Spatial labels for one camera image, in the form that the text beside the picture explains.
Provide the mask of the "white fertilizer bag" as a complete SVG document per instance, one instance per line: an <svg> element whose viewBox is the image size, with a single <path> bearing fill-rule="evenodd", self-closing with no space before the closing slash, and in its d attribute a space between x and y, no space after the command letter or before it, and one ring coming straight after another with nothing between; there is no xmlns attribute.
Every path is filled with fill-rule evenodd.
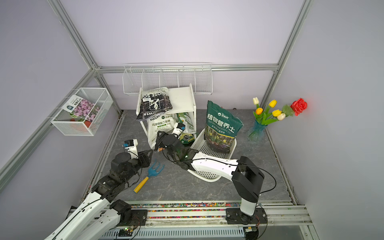
<svg viewBox="0 0 384 240"><path fill-rule="evenodd" d="M159 131L172 133L176 123L175 114L157 115L147 120L148 143L152 150L155 149L157 133Z"/></svg>

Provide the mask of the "white green small bag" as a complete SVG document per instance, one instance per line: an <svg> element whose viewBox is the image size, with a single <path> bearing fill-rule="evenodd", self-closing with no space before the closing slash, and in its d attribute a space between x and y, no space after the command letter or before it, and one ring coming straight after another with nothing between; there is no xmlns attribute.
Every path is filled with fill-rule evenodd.
<svg viewBox="0 0 384 240"><path fill-rule="evenodd" d="M188 134L196 133L196 129L193 124L193 119L191 118L189 113L177 113L177 117L178 117L179 123L182 123L185 125L185 130L184 130L185 133L188 133Z"/></svg>

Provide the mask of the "black rose soil bag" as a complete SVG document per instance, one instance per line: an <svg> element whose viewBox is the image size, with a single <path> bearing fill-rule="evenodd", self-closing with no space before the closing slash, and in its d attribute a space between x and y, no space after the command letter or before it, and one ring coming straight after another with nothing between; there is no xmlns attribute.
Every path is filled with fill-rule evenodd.
<svg viewBox="0 0 384 240"><path fill-rule="evenodd" d="M169 89L166 87L142 91L139 104L137 115L139 121L147 120L173 109Z"/></svg>

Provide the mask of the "tall green soil bag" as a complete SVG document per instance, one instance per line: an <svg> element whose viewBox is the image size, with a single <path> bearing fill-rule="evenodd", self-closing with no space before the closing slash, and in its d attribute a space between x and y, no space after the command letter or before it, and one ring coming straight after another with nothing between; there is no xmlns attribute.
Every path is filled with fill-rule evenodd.
<svg viewBox="0 0 384 240"><path fill-rule="evenodd" d="M212 101L207 102L205 140L215 152L228 154L243 122Z"/></svg>

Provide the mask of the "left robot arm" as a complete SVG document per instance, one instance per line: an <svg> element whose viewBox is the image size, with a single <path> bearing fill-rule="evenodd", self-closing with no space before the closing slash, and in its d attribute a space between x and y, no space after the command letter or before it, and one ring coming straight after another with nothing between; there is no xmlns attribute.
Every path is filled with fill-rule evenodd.
<svg viewBox="0 0 384 240"><path fill-rule="evenodd" d="M106 232L125 226L127 232L145 226L148 213L133 210L117 196L126 190L129 180L150 166L152 150L123 152L114 158L111 171L91 189L79 207L48 237L48 240L98 240Z"/></svg>

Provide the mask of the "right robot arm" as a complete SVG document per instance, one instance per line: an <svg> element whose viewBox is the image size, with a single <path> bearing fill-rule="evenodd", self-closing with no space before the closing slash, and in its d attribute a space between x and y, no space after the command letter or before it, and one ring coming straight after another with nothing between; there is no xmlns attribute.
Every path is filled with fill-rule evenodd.
<svg viewBox="0 0 384 240"><path fill-rule="evenodd" d="M155 149L162 148L166 158L183 170L209 172L231 181L241 197L240 211L255 213L265 175L249 158L221 159L182 145L176 134L158 132Z"/></svg>

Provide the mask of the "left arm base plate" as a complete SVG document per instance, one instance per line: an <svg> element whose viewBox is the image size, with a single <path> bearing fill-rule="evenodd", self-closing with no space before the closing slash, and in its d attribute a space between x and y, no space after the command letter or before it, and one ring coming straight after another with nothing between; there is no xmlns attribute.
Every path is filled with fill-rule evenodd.
<svg viewBox="0 0 384 240"><path fill-rule="evenodd" d="M147 217L147 210L128 210L121 214L121 219L117 226L143 227L146 225Z"/></svg>

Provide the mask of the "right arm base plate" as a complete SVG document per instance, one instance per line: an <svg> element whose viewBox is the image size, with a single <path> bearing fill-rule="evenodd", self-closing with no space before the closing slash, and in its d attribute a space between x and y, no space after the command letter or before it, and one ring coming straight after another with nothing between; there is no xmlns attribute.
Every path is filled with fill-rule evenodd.
<svg viewBox="0 0 384 240"><path fill-rule="evenodd" d="M241 212L240 208L228 208L226 209L226 221L229 225L259 225L266 224L268 216L262 207L255 208L251 216Z"/></svg>

